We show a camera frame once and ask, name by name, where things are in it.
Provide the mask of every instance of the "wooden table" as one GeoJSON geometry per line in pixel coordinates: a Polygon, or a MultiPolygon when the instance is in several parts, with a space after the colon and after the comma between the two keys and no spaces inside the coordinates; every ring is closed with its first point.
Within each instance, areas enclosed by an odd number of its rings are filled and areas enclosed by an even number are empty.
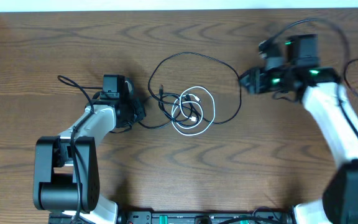
{"type": "MultiPolygon", "coordinates": [[[[104,74],[121,74],[146,97],[147,80],[165,57],[199,52],[242,73],[263,64],[259,42],[305,17],[342,26],[352,57],[358,57],[358,9],[0,13],[0,222],[47,222],[47,212],[32,203],[35,142],[68,128],[86,103],[57,75],[101,86],[104,74]]],[[[322,64],[339,68],[339,39],[322,25],[298,26],[279,41],[315,32],[322,64]]],[[[358,89],[358,64],[349,79],[358,89]]],[[[167,61],[153,90],[161,84],[175,93],[205,86],[215,97],[217,121],[230,117],[239,101],[229,69],[191,55],[167,61]]],[[[242,97],[234,120],[193,138],[171,126],[148,130],[138,124],[107,135],[97,149],[101,192],[125,207],[165,211],[286,208],[320,197],[335,166],[310,114],[271,94],[243,91],[242,97]]],[[[351,100],[358,112],[358,100],[351,100]]],[[[166,120],[155,101],[146,110],[145,123],[166,120]]]]}

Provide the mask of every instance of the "green light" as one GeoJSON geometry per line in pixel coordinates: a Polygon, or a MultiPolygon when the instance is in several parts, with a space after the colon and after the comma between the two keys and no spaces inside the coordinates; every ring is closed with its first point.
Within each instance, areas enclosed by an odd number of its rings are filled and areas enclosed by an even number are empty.
{"type": "Polygon", "coordinates": [[[317,70],[310,70],[309,72],[311,73],[311,75],[317,75],[318,73],[320,73],[320,71],[317,70]]]}
{"type": "Polygon", "coordinates": [[[279,82],[280,82],[280,79],[279,79],[279,78],[274,78],[274,79],[272,79],[273,85],[274,85],[274,84],[278,84],[279,82]]]}

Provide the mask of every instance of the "white backdrop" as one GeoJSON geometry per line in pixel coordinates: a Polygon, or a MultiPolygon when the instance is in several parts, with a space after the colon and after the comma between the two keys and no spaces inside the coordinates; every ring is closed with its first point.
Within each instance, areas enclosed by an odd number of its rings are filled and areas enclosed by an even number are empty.
{"type": "Polygon", "coordinates": [[[0,12],[358,7],[358,0],[0,0],[0,12]]]}

